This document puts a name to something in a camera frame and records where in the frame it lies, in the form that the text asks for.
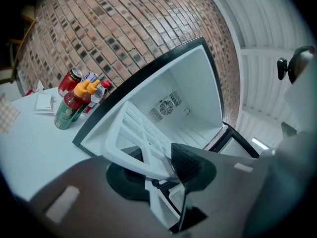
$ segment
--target brick wall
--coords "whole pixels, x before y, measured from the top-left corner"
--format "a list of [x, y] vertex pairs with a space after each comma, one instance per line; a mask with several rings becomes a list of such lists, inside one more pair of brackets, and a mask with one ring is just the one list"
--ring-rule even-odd
[[57, 87], [73, 67], [104, 73], [114, 91], [163, 53], [203, 35], [224, 97], [225, 121], [235, 126], [240, 98], [233, 41], [212, 0], [41, 0], [38, 21], [18, 67], [28, 87]]

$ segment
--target white ceiling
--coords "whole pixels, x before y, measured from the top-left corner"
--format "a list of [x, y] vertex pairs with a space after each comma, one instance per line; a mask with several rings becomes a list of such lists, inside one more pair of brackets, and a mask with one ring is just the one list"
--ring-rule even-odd
[[277, 78], [276, 62], [288, 61], [296, 48], [314, 44], [314, 37], [291, 0], [214, 0], [235, 42], [241, 77], [236, 130], [251, 142], [270, 147], [282, 140], [280, 124], [298, 125], [284, 100], [291, 86]]

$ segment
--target vent slot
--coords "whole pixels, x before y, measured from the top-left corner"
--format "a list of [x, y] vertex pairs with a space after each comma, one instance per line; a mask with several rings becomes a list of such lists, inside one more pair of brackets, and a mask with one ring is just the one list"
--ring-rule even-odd
[[159, 111], [163, 115], [169, 115], [174, 109], [174, 104], [171, 101], [163, 101], [159, 106]]
[[172, 99], [172, 101], [174, 102], [175, 106], [178, 107], [182, 103], [182, 100], [176, 91], [172, 92], [169, 96]]
[[152, 108], [149, 112], [150, 117], [155, 121], [159, 122], [163, 119], [163, 117], [160, 115], [160, 113], [156, 110], [156, 108]]

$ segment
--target black camera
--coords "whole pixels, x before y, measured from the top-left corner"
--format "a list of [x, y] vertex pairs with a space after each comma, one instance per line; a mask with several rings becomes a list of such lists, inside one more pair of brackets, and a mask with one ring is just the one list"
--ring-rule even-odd
[[280, 58], [277, 61], [277, 74], [278, 74], [278, 79], [282, 80], [285, 75], [286, 72], [288, 72], [288, 67], [287, 67], [287, 60], [284, 58]]

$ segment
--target red bottle cap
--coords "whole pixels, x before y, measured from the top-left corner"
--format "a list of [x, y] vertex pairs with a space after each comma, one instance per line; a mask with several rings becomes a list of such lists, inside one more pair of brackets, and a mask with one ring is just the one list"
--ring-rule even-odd
[[109, 80], [103, 80], [101, 81], [101, 85], [107, 89], [111, 85], [111, 82]]

